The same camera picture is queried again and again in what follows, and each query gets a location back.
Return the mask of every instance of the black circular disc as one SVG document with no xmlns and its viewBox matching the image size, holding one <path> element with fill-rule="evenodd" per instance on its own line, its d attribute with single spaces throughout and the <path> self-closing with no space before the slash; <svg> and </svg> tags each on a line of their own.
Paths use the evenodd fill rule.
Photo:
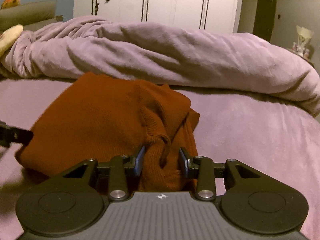
<svg viewBox="0 0 320 240">
<path fill-rule="evenodd" d="M 307 200 L 298 191 L 252 193 L 235 187 L 223 195 L 220 208 L 234 225 L 267 235 L 300 229 L 308 214 Z"/>
<path fill-rule="evenodd" d="M 249 196 L 248 203 L 257 211 L 272 213 L 285 206 L 285 199 L 274 192 L 256 192 Z"/>
<path fill-rule="evenodd" d="M 41 236 L 63 236 L 92 224 L 104 208 L 102 197 L 88 185 L 59 185 L 56 191 L 30 191 L 16 205 L 25 231 Z"/>
</svg>

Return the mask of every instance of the purple bedsheet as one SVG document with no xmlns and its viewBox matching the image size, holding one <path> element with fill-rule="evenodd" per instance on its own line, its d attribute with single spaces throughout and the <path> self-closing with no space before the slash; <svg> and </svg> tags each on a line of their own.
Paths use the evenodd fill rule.
<svg viewBox="0 0 320 240">
<path fill-rule="evenodd" d="M 70 83 L 49 80 L 0 82 L 0 120 L 25 129 Z M 309 214 L 302 233 L 320 239 L 320 124 L 290 102 L 235 90 L 177 88 L 201 114 L 194 132 L 200 155 L 215 162 L 236 158 L 302 192 Z M 22 228 L 14 213 L 18 196 L 32 185 L 14 152 L 0 154 L 0 239 L 14 240 Z M 221 181 L 218 194 L 223 194 Z"/>
</svg>

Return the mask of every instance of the stuffed toy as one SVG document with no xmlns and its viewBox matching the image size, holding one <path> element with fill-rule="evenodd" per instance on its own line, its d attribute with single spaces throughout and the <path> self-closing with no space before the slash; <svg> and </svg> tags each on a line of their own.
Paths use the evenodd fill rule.
<svg viewBox="0 0 320 240">
<path fill-rule="evenodd" d="M 20 5 L 20 0 L 4 0 L 4 2 L 1 5 L 1 9 L 7 9 L 18 5 Z"/>
</svg>

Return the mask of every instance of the white wardrobe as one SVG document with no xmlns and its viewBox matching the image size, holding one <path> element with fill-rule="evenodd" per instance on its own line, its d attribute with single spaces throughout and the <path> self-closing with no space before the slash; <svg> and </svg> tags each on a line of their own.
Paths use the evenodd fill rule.
<svg viewBox="0 0 320 240">
<path fill-rule="evenodd" d="M 237 32 L 241 3 L 242 0 L 74 0 L 74 17 L 96 14 L 115 22 L 152 21 L 230 34 Z"/>
</svg>

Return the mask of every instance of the knit fabric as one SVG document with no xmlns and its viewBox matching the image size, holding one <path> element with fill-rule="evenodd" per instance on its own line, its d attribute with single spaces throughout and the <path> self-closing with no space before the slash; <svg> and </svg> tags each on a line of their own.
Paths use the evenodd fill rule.
<svg viewBox="0 0 320 240">
<path fill-rule="evenodd" d="M 168 85 L 86 73 L 65 90 L 32 128 L 16 153 L 25 168 L 49 177 L 88 158 L 107 162 L 143 144 L 146 154 L 137 190 L 179 191 L 186 185 L 178 152 L 196 156 L 193 130 L 199 114 Z"/>
</svg>

